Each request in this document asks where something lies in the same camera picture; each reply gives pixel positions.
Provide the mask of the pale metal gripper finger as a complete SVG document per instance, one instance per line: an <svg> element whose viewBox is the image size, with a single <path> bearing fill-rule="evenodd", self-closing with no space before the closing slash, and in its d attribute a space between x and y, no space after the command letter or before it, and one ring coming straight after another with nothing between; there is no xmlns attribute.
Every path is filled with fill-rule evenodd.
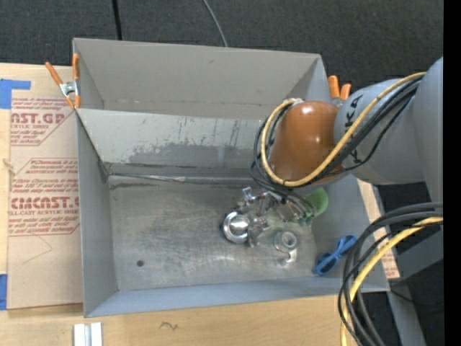
<svg viewBox="0 0 461 346"><path fill-rule="evenodd" d="M252 193L251 187L245 187L242 189L243 197L239 200L239 211L242 213L248 213L255 208L256 197Z"/></svg>
<svg viewBox="0 0 461 346"><path fill-rule="evenodd" d="M249 227L247 229L248 233L248 245L250 247L256 247L259 244L259 236L268 230L271 226L267 219L264 217L255 217L250 220Z"/></svg>

